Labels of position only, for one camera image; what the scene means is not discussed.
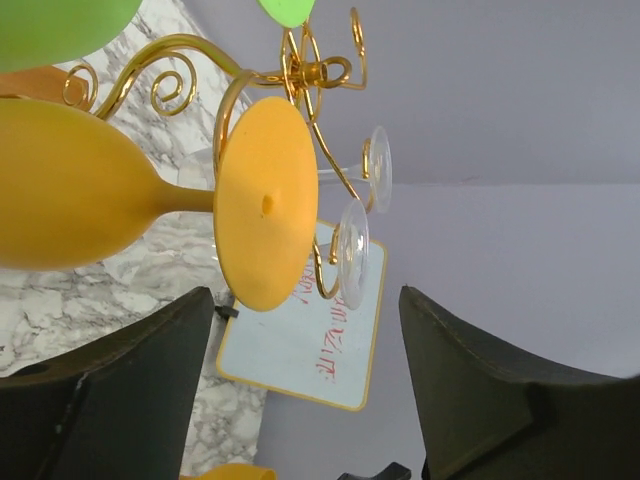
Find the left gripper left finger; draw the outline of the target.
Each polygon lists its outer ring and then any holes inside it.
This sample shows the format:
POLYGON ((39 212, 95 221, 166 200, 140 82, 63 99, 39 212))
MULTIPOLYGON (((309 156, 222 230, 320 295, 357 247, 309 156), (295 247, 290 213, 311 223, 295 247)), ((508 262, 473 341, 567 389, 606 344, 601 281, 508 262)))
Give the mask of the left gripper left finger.
POLYGON ((178 478, 213 314, 197 287, 2 378, 2 478, 178 478))

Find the clear wine glass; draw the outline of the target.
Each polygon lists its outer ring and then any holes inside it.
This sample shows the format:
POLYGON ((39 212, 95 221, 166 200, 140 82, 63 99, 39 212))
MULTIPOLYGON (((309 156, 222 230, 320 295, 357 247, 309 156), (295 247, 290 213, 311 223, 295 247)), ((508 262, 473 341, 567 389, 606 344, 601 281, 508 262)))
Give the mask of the clear wine glass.
POLYGON ((356 310, 361 305, 368 275, 369 245, 367 212, 363 203, 354 198, 343 210, 329 244, 320 245, 317 236, 314 236, 311 258, 316 287, 323 299, 331 299, 340 293, 349 309, 356 310), (334 284, 330 288, 323 279, 323 254, 327 262, 337 268, 334 284))
MULTIPOLYGON (((189 154, 179 165, 178 185, 212 190, 214 181, 211 156, 211 148, 189 154)), ((369 185, 368 211, 374 209, 378 213, 386 213, 389 210, 393 188, 392 155, 387 132, 382 126, 376 126, 363 143, 359 163, 342 168, 341 171, 349 180, 369 185)))

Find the green plastic wine glass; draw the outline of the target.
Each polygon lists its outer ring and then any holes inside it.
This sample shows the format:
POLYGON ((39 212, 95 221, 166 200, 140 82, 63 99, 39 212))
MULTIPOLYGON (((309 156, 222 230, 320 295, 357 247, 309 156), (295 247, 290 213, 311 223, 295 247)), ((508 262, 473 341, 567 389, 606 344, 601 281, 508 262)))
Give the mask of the green plastic wine glass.
MULTIPOLYGON (((282 27, 307 20, 315 1, 257 1, 282 27)), ((142 1, 1 1, 1 73, 71 61, 107 45, 127 27, 142 1)), ((209 41, 187 34, 159 38, 134 65, 193 49, 231 76, 242 71, 209 41)))

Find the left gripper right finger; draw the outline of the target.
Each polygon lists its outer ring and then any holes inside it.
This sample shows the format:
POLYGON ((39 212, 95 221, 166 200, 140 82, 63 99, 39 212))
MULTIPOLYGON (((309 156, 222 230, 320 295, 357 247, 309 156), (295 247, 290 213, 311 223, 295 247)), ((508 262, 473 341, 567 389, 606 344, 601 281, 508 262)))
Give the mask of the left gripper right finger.
POLYGON ((639 378, 532 354, 417 288, 399 315, 425 479, 636 479, 639 378))

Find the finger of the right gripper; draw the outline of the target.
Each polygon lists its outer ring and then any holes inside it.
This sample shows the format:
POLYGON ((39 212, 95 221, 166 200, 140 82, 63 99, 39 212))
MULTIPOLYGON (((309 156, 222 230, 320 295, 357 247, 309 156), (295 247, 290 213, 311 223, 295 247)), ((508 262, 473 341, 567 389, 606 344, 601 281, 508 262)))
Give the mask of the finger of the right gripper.
POLYGON ((406 466, 391 462, 376 472, 370 472, 368 475, 363 473, 345 472, 342 473, 338 480, 410 480, 412 471, 406 466))

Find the yellow plastic glass back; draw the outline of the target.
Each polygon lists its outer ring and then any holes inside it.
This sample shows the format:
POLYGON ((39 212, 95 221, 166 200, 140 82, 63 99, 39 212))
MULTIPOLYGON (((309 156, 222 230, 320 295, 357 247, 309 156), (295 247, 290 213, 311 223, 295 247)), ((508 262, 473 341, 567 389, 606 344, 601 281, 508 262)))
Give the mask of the yellow plastic glass back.
POLYGON ((52 102, 1 103, 1 264, 64 270, 108 258, 160 216, 208 212, 222 274, 246 307, 283 303, 311 252, 318 175, 299 111, 260 100, 222 148, 211 191, 163 180, 144 152, 97 117, 52 102))

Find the yellow plastic glass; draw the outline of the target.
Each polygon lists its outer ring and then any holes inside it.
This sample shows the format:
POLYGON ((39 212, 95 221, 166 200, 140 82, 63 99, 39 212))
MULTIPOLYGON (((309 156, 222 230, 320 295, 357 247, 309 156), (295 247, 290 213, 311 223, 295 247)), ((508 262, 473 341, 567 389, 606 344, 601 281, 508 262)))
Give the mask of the yellow plastic glass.
POLYGON ((1 264, 64 270, 108 258, 160 216, 208 212, 222 274, 246 307, 283 303, 311 252, 318 175, 299 111, 260 100, 222 148, 211 191, 163 180, 144 152, 97 117, 52 102, 1 103, 1 264))
POLYGON ((180 480, 277 480, 277 474, 273 469, 261 466, 228 463, 219 465, 211 470, 196 476, 179 477, 180 480))

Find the yellow plastic glass front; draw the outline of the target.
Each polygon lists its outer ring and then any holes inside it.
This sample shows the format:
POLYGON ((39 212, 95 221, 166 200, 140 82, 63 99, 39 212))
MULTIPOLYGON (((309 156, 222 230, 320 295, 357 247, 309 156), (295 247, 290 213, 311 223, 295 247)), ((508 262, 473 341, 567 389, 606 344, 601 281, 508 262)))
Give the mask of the yellow plastic glass front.
POLYGON ((273 469, 261 466, 228 463, 219 465, 211 470, 196 476, 179 477, 180 480, 277 480, 277 474, 273 469))

